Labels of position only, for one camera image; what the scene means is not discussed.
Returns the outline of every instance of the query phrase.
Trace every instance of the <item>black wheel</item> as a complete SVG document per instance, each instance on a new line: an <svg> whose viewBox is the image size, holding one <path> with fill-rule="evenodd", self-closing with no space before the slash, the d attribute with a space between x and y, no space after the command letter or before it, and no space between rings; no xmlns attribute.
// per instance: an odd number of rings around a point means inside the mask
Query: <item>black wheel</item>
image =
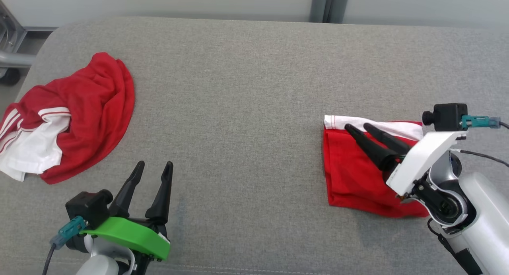
<svg viewBox="0 0 509 275"><path fill-rule="evenodd" d="M461 170L463 170L463 166L461 165L460 159L458 156L451 153L451 164L453 165L453 173L459 177L461 174Z"/></svg>
<svg viewBox="0 0 509 275"><path fill-rule="evenodd" d="M4 76L0 78L0 84L2 85L15 85L18 83L21 74L17 68L8 68Z"/></svg>

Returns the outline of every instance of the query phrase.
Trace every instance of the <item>white sleeve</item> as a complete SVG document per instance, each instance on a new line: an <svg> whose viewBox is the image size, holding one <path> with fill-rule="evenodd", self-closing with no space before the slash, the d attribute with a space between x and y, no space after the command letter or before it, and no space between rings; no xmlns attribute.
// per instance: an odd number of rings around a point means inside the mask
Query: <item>white sleeve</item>
<svg viewBox="0 0 509 275"><path fill-rule="evenodd" d="M11 144L17 140L18 133L11 132L7 134L2 141L0 141L0 171L4 172L9 177L15 179L16 181L23 181L25 179L25 173L20 170L15 170L11 168L8 164L9 158L9 147Z"/></svg>
<svg viewBox="0 0 509 275"><path fill-rule="evenodd" d="M7 152L7 166L13 170L42 174L60 165L62 150L56 143L59 133L69 127L69 114L49 114L45 123L32 132L21 130Z"/></svg>
<svg viewBox="0 0 509 275"><path fill-rule="evenodd" d="M346 124L351 124L362 132L366 132L363 125L369 123L378 129L393 136L403 137L413 141L419 141L423 137L422 126L413 122L377 122L361 117L325 115L323 119L325 129L344 130Z"/></svg>

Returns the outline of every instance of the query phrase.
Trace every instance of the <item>metal bar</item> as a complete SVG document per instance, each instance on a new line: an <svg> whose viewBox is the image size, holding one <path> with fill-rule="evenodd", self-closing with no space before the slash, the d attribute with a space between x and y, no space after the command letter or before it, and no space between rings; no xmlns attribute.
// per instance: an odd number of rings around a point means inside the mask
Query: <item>metal bar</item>
<svg viewBox="0 0 509 275"><path fill-rule="evenodd" d="M332 4L332 0L326 0L322 23L329 23L329 13L330 13L331 4Z"/></svg>
<svg viewBox="0 0 509 275"><path fill-rule="evenodd" d="M58 29L58 27L23 27L25 30L29 31L29 32L53 32L55 31L56 29Z"/></svg>
<svg viewBox="0 0 509 275"><path fill-rule="evenodd" d="M8 33L6 47L0 50L0 67L30 67L35 60L35 55L31 54L15 54L18 50L27 31L18 23L18 21L8 11L7 7L0 0L0 25L5 27ZM0 71L1 76L5 74L5 70Z"/></svg>
<svg viewBox="0 0 509 275"><path fill-rule="evenodd" d="M323 23L323 15L325 12L325 3L327 0L312 0L311 13L309 14L310 23Z"/></svg>
<svg viewBox="0 0 509 275"><path fill-rule="evenodd" d="M348 0L332 0L328 23L343 23Z"/></svg>
<svg viewBox="0 0 509 275"><path fill-rule="evenodd" d="M35 61L33 54L15 54L0 50L0 67L31 67Z"/></svg>
<svg viewBox="0 0 509 275"><path fill-rule="evenodd" d="M5 48L8 45L7 28L3 25L0 26L0 49Z"/></svg>

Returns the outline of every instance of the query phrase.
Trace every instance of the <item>gray fabric surface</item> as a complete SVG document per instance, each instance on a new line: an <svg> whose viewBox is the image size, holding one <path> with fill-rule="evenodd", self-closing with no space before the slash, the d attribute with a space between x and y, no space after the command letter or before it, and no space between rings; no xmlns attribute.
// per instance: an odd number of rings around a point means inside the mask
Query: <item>gray fabric surface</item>
<svg viewBox="0 0 509 275"><path fill-rule="evenodd" d="M122 59L136 104L124 139L96 166L49 186L0 175L0 262L38 274L48 240L82 190L116 193L139 160L131 204L142 217L164 163L175 163L168 262L148 274L462 274L425 219L387 219L327 204L324 114L419 120L435 103L509 119L509 35L469 29L108 18L67 25L22 87ZM506 130L473 130L463 148L507 159ZM460 155L507 196L507 169ZM87 255L56 251L50 274Z"/></svg>

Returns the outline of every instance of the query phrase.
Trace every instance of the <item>cable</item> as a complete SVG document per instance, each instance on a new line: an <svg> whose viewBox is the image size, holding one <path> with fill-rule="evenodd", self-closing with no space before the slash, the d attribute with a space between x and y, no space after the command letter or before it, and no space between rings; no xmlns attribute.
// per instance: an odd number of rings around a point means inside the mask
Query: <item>cable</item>
<svg viewBox="0 0 509 275"><path fill-rule="evenodd" d="M434 235L436 236L440 236L440 233L436 232L433 230L433 228L431 228L431 221L433 220L433 218L430 218L428 221L427 221L427 228L429 228L429 231L431 231Z"/></svg>
<svg viewBox="0 0 509 275"><path fill-rule="evenodd" d="M49 261L51 261L51 257L53 256L53 252L55 251L56 244L52 244L49 249L48 257L46 258L46 263L44 264L44 269L42 270L42 275L46 275L48 273Z"/></svg>
<svg viewBox="0 0 509 275"><path fill-rule="evenodd" d="M504 126L505 128L509 129L509 124L504 123L502 121L500 121L499 123L500 123L500 126Z"/></svg>
<svg viewBox="0 0 509 275"><path fill-rule="evenodd" d="M496 161L496 162L499 162L499 163L503 163L506 167L509 168L509 163L507 163L506 161L502 161L501 159L497 159L495 157L491 157L489 155L486 155L486 154L481 154L481 153L477 153L477 152L472 152L472 151L467 151L467 150L459 150L460 153L463 153L463 154L470 154L470 155L474 155L474 156L479 156L479 157L483 157L483 158L486 158L486 159L490 159L490 160L493 160L493 161Z"/></svg>

